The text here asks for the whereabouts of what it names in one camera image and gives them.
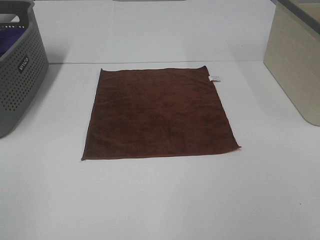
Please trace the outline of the purple cloth in basket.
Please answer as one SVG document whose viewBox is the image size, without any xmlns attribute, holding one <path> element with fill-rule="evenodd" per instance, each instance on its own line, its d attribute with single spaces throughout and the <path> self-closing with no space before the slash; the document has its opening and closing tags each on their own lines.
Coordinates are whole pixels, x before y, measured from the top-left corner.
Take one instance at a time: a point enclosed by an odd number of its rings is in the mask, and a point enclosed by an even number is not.
<svg viewBox="0 0 320 240">
<path fill-rule="evenodd" d="M 22 36 L 25 28 L 14 27 L 0 30 L 0 56 L 2 57 L 11 46 Z"/>
</svg>

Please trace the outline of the brown towel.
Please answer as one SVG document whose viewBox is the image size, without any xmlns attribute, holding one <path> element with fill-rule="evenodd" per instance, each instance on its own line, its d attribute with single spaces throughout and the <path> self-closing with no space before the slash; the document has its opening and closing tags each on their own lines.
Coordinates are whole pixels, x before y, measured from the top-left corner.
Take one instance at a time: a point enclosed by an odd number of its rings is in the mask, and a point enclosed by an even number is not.
<svg viewBox="0 0 320 240">
<path fill-rule="evenodd" d="M 101 70 L 83 160 L 225 154 L 239 149 L 206 66 Z"/>
</svg>

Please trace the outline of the grey perforated laundry basket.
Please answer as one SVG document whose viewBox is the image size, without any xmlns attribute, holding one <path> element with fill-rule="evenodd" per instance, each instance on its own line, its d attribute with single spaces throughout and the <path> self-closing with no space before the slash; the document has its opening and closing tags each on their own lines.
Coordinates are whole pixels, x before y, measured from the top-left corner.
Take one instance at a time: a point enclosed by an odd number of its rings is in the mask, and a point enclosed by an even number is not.
<svg viewBox="0 0 320 240">
<path fill-rule="evenodd" d="M 0 30 L 22 30 L 22 35 L 0 57 L 0 135 L 8 135 L 28 109 L 48 71 L 49 63 L 32 0 L 2 0 L 1 14 L 19 22 L 0 24 Z"/>
</svg>

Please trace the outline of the beige storage box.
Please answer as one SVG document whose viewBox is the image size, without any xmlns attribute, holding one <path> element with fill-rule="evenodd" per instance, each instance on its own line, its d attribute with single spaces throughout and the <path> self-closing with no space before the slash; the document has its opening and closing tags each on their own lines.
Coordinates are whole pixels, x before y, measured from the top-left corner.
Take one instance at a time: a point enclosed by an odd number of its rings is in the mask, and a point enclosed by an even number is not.
<svg viewBox="0 0 320 240">
<path fill-rule="evenodd" d="M 264 65 L 300 115 L 320 124 L 320 2 L 276 3 Z"/>
</svg>

